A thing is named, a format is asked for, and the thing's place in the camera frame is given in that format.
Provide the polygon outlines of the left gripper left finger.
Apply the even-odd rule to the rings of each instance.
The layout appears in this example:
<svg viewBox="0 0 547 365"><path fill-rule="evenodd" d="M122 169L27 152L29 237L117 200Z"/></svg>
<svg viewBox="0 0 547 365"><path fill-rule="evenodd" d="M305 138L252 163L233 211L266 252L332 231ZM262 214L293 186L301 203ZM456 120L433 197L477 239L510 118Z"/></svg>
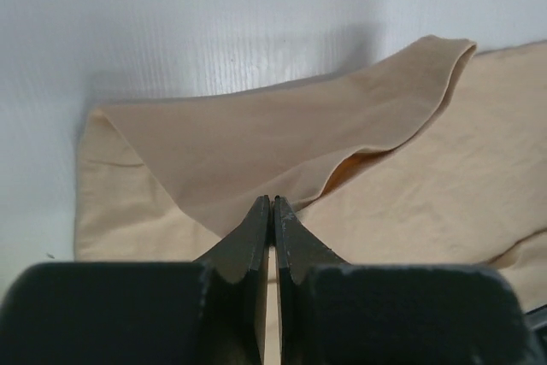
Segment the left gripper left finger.
<svg viewBox="0 0 547 365"><path fill-rule="evenodd" d="M261 364L270 201L192 262L49 262L1 305L4 364Z"/></svg>

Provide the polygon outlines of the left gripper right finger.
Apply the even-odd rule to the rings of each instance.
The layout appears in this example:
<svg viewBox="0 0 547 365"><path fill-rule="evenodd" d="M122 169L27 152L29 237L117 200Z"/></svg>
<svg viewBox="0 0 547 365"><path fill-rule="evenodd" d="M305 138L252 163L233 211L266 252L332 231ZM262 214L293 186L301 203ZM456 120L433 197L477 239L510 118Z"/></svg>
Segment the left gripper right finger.
<svg viewBox="0 0 547 365"><path fill-rule="evenodd" d="M537 337L509 283L476 265L354 265L277 197L284 364L534 364Z"/></svg>

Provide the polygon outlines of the beige t shirt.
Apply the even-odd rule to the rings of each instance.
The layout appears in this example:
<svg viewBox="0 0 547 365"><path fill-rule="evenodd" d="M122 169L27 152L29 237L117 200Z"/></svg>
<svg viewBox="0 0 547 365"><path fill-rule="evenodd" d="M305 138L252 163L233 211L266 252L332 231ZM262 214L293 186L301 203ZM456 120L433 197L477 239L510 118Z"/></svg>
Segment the beige t shirt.
<svg viewBox="0 0 547 365"><path fill-rule="evenodd" d="M476 265L546 306L546 46L428 36L345 76L90 112L79 262L192 262L270 201L264 361L280 360L273 205L354 265Z"/></svg>

